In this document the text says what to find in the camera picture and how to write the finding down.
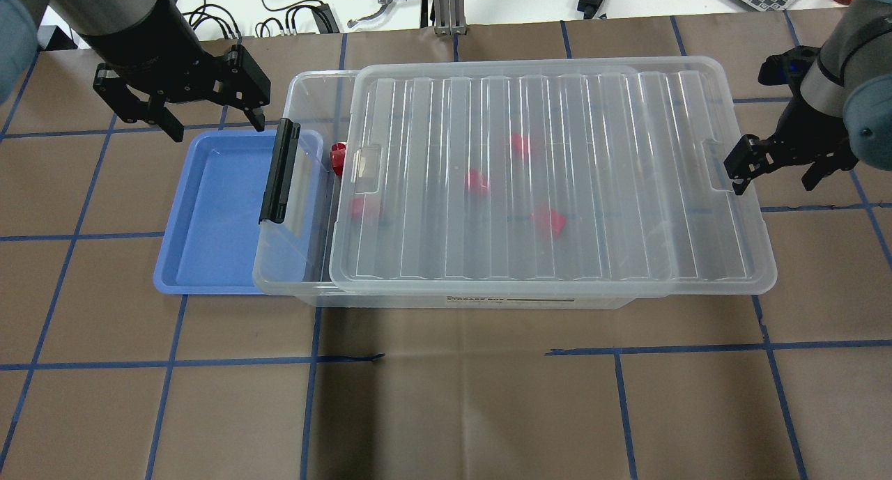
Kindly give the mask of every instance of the blue plastic tray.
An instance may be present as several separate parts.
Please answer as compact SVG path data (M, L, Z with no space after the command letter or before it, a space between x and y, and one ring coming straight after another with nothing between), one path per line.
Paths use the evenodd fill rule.
M214 131L192 141L155 267L160 292L262 293L252 270L275 138L274 130ZM322 146L311 130L300 141Z

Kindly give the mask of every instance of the black handle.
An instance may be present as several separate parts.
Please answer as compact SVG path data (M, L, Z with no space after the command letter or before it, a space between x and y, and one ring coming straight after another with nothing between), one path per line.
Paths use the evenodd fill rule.
M273 146L273 159L270 163L270 176L267 178L267 190L263 193L261 222L271 220L281 224L284 220L299 137L299 123L294 123L288 118L280 119L276 130L276 144Z

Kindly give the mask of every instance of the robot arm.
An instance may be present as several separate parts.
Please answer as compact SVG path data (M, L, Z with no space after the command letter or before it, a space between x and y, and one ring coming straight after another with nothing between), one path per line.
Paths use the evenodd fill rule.
M811 165L808 191L858 160L892 170L892 0L854 0L821 48L769 57L759 82L789 84L793 98L771 137L746 134L725 159L737 194L789 165Z
M255 130L264 129L262 107L270 102L270 80L241 45L220 57L205 52L172 0L0 0L0 9L4 1L18 15L3 16L0 35L25 11L39 21L47 3L52 4L105 61L96 68L93 90L125 122L158 125L182 141L183 125L166 104L208 100L241 109ZM28 61L35 44L26 53ZM9 65L18 74L22 56L13 62Z

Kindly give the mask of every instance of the label on box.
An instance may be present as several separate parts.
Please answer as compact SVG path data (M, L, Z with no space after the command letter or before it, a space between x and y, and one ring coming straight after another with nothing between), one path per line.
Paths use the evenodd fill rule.
M515 299L507 297L460 297L447 295L446 303L449 304L532 304L542 302L576 302L576 299Z

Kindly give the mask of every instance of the transparent plastic container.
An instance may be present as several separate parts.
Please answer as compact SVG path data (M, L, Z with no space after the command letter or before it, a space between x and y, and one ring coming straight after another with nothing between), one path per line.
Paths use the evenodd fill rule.
M315 86L329 86L318 99L331 102L308 105ZM774 284L755 191L736 196L723 170L739 130L715 61L303 74L286 115L343 141L350 98L319 281L273 283L258 274L259 249L266 293L318 305L595 309Z

